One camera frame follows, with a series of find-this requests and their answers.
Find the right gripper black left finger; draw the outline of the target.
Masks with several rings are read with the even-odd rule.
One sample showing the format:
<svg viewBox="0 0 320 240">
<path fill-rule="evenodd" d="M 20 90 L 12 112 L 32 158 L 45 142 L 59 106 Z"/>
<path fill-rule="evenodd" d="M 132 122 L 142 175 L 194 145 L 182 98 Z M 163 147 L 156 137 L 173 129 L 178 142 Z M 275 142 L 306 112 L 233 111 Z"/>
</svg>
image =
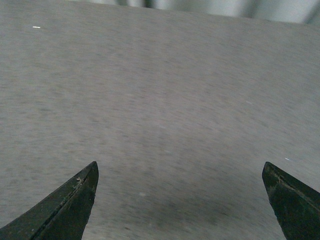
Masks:
<svg viewBox="0 0 320 240">
<path fill-rule="evenodd" d="M 0 229 L 2 240 L 80 240 L 89 221 L 99 180 L 91 162 L 30 210 Z"/>
</svg>

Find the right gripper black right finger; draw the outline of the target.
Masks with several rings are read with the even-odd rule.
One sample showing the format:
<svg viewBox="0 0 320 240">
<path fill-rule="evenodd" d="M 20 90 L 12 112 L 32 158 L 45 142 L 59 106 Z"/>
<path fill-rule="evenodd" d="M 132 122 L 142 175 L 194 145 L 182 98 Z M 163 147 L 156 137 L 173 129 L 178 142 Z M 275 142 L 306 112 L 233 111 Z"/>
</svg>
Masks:
<svg viewBox="0 0 320 240">
<path fill-rule="evenodd" d="M 287 240 L 320 238 L 320 193 L 271 162 L 262 180 L 269 203 Z"/>
</svg>

